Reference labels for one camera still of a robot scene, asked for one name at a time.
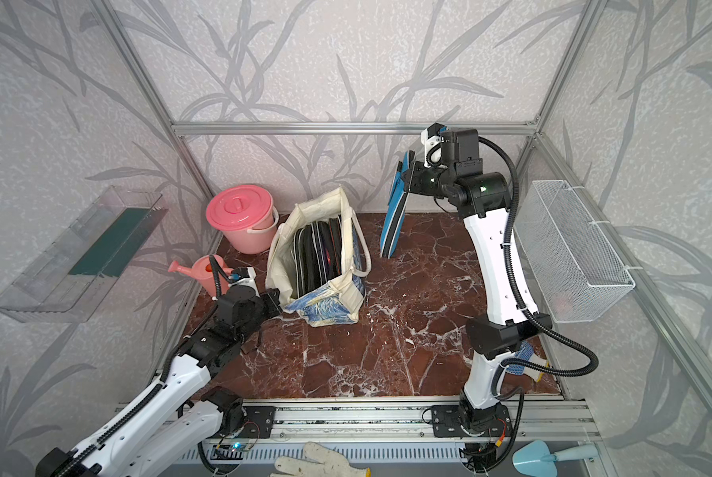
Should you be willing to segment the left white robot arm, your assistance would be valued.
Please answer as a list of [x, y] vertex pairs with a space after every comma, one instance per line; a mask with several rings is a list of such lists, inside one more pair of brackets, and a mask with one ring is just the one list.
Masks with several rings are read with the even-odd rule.
[[198, 443], [240, 433], [248, 421], [241, 397], [216, 387], [192, 407], [186, 403], [280, 314], [276, 288], [260, 293], [250, 285], [231, 286], [147, 388], [71, 450], [52, 449], [36, 475], [157, 476]]

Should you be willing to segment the canvas tote bag starry print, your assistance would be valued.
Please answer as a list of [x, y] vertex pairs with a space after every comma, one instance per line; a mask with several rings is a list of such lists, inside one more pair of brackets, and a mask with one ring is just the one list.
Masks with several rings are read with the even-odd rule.
[[365, 301], [372, 260], [346, 192], [334, 189], [297, 204], [268, 254], [266, 288], [312, 327], [351, 325]]

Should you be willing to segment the blue paddle case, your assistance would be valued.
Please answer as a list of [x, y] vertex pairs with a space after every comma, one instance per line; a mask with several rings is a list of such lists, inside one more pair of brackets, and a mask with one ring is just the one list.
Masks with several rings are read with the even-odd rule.
[[415, 152], [409, 150], [397, 166], [388, 202], [388, 211], [380, 236], [381, 258], [391, 258], [398, 244], [408, 199], [405, 176], [411, 171], [414, 161]]

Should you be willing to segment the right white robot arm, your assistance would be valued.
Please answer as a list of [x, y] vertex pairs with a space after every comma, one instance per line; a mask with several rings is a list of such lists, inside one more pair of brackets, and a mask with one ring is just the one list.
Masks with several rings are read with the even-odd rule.
[[[509, 155], [474, 129], [428, 132], [425, 156], [403, 171], [408, 194], [447, 200], [463, 221], [481, 266], [487, 309], [467, 322], [473, 366], [461, 392], [459, 413], [467, 429], [489, 421], [508, 398], [501, 386], [514, 367], [556, 377], [583, 377], [600, 361], [589, 348], [557, 332], [549, 315], [527, 300], [526, 280], [515, 244], [520, 205], [516, 168]], [[578, 369], [551, 369], [518, 357], [523, 342], [545, 335], [580, 353], [588, 362]]]

